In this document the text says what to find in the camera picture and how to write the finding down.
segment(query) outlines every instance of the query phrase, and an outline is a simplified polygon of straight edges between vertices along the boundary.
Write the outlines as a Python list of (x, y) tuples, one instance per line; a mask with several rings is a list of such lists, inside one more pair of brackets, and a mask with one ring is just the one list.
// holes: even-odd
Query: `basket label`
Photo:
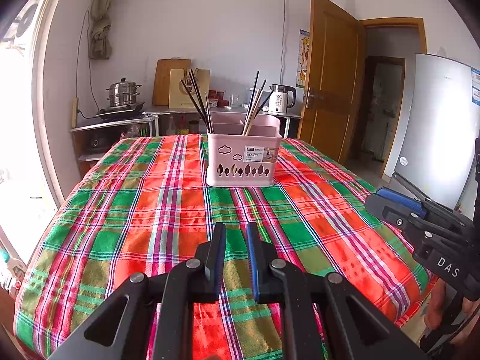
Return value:
[(277, 147), (246, 146), (243, 162), (270, 162), (277, 160)]
[(262, 162), (263, 149), (265, 149), (263, 146), (245, 146), (243, 161), (244, 162)]

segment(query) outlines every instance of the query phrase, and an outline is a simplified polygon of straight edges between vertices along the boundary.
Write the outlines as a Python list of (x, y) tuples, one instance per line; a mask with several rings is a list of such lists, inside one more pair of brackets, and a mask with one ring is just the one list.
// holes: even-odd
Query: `plaid tablecloth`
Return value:
[(168, 272), (219, 221), (227, 228), (223, 286), (217, 304), (195, 305), (195, 359), (281, 359), (278, 305), (251, 297), (242, 236), (250, 221), (279, 257), (317, 275), (341, 272), (399, 325), (416, 311), (430, 273), (394, 228), (366, 213), (368, 183), (296, 139), (282, 141), (272, 187), (209, 187), (206, 166), (199, 135), (112, 148), (35, 251), (16, 303), (16, 335), (49, 356), (130, 274)]

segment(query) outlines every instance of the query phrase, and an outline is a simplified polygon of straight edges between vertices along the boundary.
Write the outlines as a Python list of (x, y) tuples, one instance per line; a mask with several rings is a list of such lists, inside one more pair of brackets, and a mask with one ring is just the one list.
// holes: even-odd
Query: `screw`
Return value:
[(343, 277), (341, 274), (338, 274), (337, 272), (332, 272), (328, 274), (327, 279), (332, 284), (339, 284), (342, 282)]
[(136, 272), (136, 273), (130, 275), (130, 281), (132, 283), (141, 283), (143, 281), (143, 279), (145, 279), (145, 274), (140, 273), (140, 272)]
[(282, 269), (285, 268), (286, 262), (284, 259), (273, 259), (271, 262), (273, 268)]
[(200, 266), (199, 259), (189, 259), (187, 260), (187, 267), (188, 268), (198, 268)]

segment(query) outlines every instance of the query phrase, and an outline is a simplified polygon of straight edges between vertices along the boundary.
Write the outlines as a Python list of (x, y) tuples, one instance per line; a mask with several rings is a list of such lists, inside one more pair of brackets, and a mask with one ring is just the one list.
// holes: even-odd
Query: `electrical wire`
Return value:
[(82, 115), (84, 119), (96, 119), (96, 118), (100, 117), (100, 116), (85, 116), (83, 114), (83, 112), (80, 111), (79, 109), (77, 110), (77, 113), (80, 113), (80, 115)]
[(80, 56), (80, 42), (82, 40), (83, 26), (85, 25), (85, 16), (87, 15), (87, 12), (88, 12), (88, 9), (83, 14), (82, 29), (80, 30), (80, 36), (78, 37), (77, 67), (75, 69), (75, 97), (78, 97), (78, 58)]
[(283, 75), (285, 70), (285, 21), (287, 18), (287, 0), (283, 0), (283, 33), (282, 33), (282, 57), (281, 64), (282, 68), (280, 69), (280, 85), (283, 84)]
[[(87, 9), (88, 12), (88, 28), (87, 28), (87, 45), (88, 45), (88, 53), (90, 53), (90, 11)], [(93, 88), (92, 88), (92, 68), (90, 67), (90, 55), (87, 55), (88, 57), (88, 80), (90, 80), (90, 92), (92, 93), (93, 101), (95, 102), (95, 105), (97, 106), (97, 110), (100, 111), (100, 108), (97, 103), (97, 99), (95, 98), (95, 95), (93, 94)]]
[[(90, 50), (90, 40), (89, 40), (89, 33), (90, 33), (90, 10), (87, 9), (85, 11), (85, 14), (83, 14), (83, 20), (82, 20), (82, 28), (80, 30), (80, 36), (78, 38), (78, 48), (77, 48), (77, 66), (75, 69), (75, 97), (78, 97), (78, 60), (80, 58), (80, 43), (82, 40), (82, 34), (83, 34), (83, 26), (85, 25), (85, 17), (87, 16), (88, 13), (88, 27), (87, 27), (87, 46), (88, 50)], [(92, 69), (90, 68), (90, 56), (88, 56), (88, 77), (90, 80), (90, 92), (92, 93), (93, 101), (95, 102), (95, 105), (97, 106), (97, 110), (100, 110), (97, 99), (95, 98), (95, 95), (93, 94), (93, 88), (92, 88)]]
[(441, 345), (437, 346), (434, 350), (428, 352), (427, 354), (430, 355), (430, 356), (434, 356), (434, 355), (438, 354), (444, 345), (451, 342), (455, 337), (457, 337), (460, 334), (460, 332), (470, 323), (470, 321), (475, 317), (475, 315), (477, 315), (479, 310), (480, 310), (480, 304), (477, 306), (475, 311), (472, 312), (472, 314), (455, 331), (455, 333), (453, 333), (450, 337), (448, 337), (448, 339), (445, 342), (443, 342)]

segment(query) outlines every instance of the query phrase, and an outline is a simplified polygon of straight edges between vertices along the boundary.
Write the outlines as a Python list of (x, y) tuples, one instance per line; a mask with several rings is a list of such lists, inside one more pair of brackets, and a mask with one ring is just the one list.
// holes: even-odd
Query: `power cord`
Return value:
[(280, 69), (280, 84), (283, 84), (283, 75), (285, 70), (285, 21), (287, 18), (287, 0), (283, 0), (283, 33), (282, 33), (282, 57), (281, 64), (282, 68)]
[[(82, 28), (80, 30), (80, 37), (78, 38), (78, 48), (77, 48), (77, 66), (75, 70), (75, 97), (78, 97), (78, 59), (80, 57), (80, 43), (82, 40), (82, 34), (83, 34), (83, 26), (85, 25), (85, 17), (87, 16), (88, 13), (88, 27), (87, 27), (87, 46), (88, 50), (90, 50), (90, 39), (89, 39), (89, 33), (90, 33), (90, 10), (87, 9), (85, 11), (85, 14), (83, 14), (83, 20), (82, 20)], [(92, 93), (93, 101), (95, 102), (95, 105), (97, 106), (97, 110), (100, 110), (100, 107), (98, 106), (97, 99), (95, 98), (95, 95), (93, 94), (93, 88), (92, 88), (92, 70), (90, 67), (90, 57), (88, 57), (88, 77), (90, 80), (90, 92)]]
[(83, 114), (83, 112), (80, 111), (79, 109), (77, 109), (77, 113), (80, 114), (80, 115), (82, 115), (84, 119), (96, 119), (96, 118), (100, 117), (100, 116), (90, 116), (90, 117), (87, 117), (87, 116), (85, 116), (85, 115)]

